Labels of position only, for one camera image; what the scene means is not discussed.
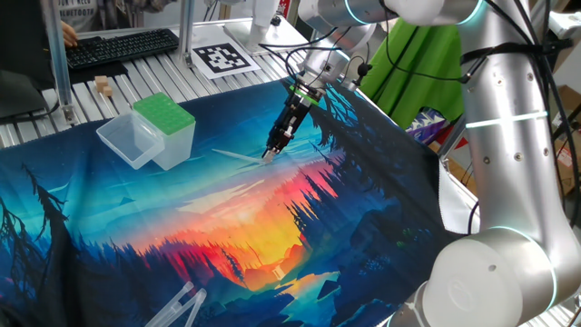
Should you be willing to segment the person hand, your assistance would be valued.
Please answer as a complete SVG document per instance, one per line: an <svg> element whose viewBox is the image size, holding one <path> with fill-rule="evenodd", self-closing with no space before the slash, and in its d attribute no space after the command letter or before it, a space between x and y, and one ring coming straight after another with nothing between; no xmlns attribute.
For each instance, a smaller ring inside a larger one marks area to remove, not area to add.
<svg viewBox="0 0 581 327"><path fill-rule="evenodd" d="M75 32L75 30L64 21L61 22L61 27L63 31L65 47L66 48L76 47L78 45L78 35Z"/></svg>

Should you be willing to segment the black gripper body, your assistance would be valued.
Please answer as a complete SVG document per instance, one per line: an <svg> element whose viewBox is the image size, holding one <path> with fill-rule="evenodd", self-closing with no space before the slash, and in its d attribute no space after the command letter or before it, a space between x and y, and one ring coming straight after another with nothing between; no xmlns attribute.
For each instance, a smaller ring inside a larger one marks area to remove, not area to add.
<svg viewBox="0 0 581 327"><path fill-rule="evenodd" d="M291 96L285 103L284 108L276 119L271 129L274 137L292 137L303 122L313 103L300 96Z"/></svg>

